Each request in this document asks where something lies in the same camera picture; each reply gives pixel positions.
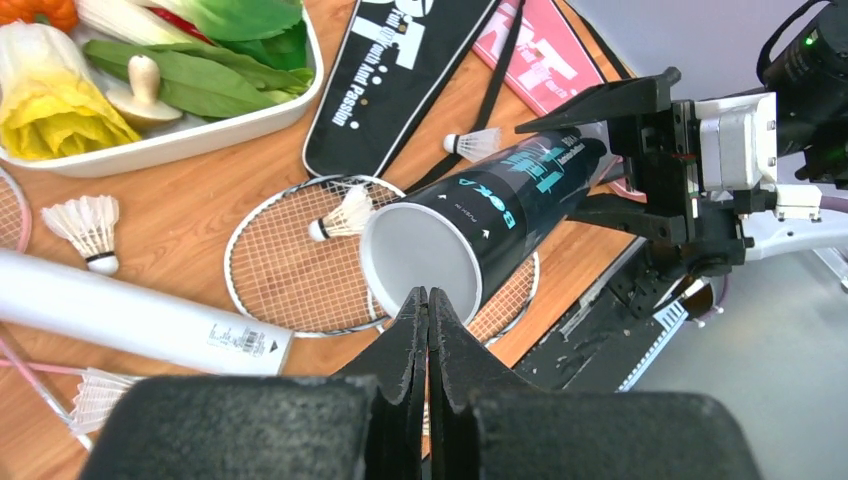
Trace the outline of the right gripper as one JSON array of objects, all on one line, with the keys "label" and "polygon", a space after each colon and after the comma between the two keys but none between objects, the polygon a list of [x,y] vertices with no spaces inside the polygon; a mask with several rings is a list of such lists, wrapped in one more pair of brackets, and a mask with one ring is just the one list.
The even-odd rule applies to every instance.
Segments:
[{"label": "right gripper", "polygon": [[591,195],[567,219],[643,237],[660,265],[742,265],[755,245],[743,218],[776,207],[777,182],[741,191],[703,189],[697,101],[671,100],[681,77],[670,66],[657,75],[595,85],[514,132],[607,121],[610,151],[624,160],[629,185],[645,199]]}]

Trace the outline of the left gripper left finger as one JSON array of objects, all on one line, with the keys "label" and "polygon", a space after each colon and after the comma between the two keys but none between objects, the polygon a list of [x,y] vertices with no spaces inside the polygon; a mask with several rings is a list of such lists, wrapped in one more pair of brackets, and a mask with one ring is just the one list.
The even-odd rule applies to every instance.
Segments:
[{"label": "left gripper left finger", "polygon": [[154,376],[108,416],[84,479],[417,479],[426,291],[327,376]]}]

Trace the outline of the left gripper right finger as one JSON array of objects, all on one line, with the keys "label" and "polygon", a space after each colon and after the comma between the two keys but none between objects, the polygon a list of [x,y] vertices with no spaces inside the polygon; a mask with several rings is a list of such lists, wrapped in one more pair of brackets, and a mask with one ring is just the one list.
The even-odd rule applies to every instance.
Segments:
[{"label": "left gripper right finger", "polygon": [[429,399],[438,479],[757,479],[735,418],[674,392],[569,393],[533,386],[429,293]]}]

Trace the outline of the black shuttlecock tube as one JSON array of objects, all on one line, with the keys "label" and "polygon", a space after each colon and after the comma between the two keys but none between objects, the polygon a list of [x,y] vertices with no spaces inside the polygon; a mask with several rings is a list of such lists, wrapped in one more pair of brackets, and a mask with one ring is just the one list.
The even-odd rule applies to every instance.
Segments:
[{"label": "black shuttlecock tube", "polygon": [[392,317],[413,288],[439,288],[470,322],[610,160],[600,139],[544,132],[378,209],[359,247],[367,287]]}]

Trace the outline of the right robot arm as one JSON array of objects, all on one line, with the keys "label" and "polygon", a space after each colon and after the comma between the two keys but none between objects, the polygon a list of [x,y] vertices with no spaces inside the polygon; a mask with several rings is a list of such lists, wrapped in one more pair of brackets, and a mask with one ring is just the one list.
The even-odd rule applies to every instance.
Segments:
[{"label": "right robot arm", "polygon": [[718,275],[781,254],[843,247],[847,225],[823,210],[847,186],[847,5],[807,1],[810,21],[780,52],[769,38],[759,87],[706,100],[675,100],[680,71],[589,88],[520,126],[523,133],[593,123],[607,127],[643,201],[591,196],[575,221],[642,237],[655,269]]}]

